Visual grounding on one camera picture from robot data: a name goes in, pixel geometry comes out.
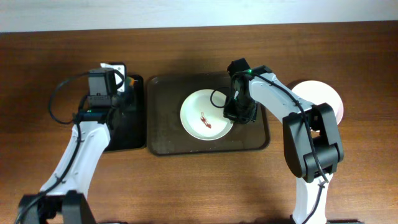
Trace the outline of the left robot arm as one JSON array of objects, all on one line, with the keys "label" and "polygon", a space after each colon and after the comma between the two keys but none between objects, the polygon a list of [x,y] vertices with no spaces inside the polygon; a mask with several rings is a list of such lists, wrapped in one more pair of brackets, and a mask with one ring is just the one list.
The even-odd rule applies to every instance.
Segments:
[{"label": "left robot arm", "polygon": [[84,74],[89,92],[73,114],[72,135],[56,169],[34,195],[24,195],[18,206],[16,223],[46,223],[60,214],[64,223],[95,223],[87,202],[96,166],[111,143],[121,116],[128,78],[122,62],[101,63]]}]

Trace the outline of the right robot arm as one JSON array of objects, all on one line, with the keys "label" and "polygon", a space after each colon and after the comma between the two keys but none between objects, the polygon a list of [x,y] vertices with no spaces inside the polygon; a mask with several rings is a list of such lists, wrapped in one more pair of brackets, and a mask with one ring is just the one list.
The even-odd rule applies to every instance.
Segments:
[{"label": "right robot arm", "polygon": [[304,100],[283,85],[265,65],[251,68],[245,58],[227,67],[231,78],[223,116],[235,123],[255,120],[257,105],[281,123],[285,161],[296,177],[294,223],[326,223],[328,187],[344,158],[332,107]]}]

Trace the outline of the green and orange sponge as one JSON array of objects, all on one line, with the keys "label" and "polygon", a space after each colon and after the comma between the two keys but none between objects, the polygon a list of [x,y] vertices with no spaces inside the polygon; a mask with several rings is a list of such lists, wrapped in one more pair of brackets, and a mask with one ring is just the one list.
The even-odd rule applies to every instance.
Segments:
[{"label": "green and orange sponge", "polygon": [[133,88],[136,80],[132,77],[127,77],[124,81],[125,89]]}]

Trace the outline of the white plate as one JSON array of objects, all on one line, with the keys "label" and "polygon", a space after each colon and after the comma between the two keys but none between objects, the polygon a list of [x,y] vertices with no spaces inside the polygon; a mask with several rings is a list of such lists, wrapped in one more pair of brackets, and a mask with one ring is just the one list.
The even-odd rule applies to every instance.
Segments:
[{"label": "white plate", "polygon": [[295,85],[292,91],[316,105],[328,103],[334,111],[337,124],[341,123],[344,114],[343,101],[338,92],[330,85],[316,80],[308,80]]},{"label": "white plate", "polygon": [[214,141],[227,135],[233,127],[233,122],[223,116],[221,105],[226,95],[219,91],[202,89],[190,94],[182,103],[180,120],[188,134],[203,141]]}]

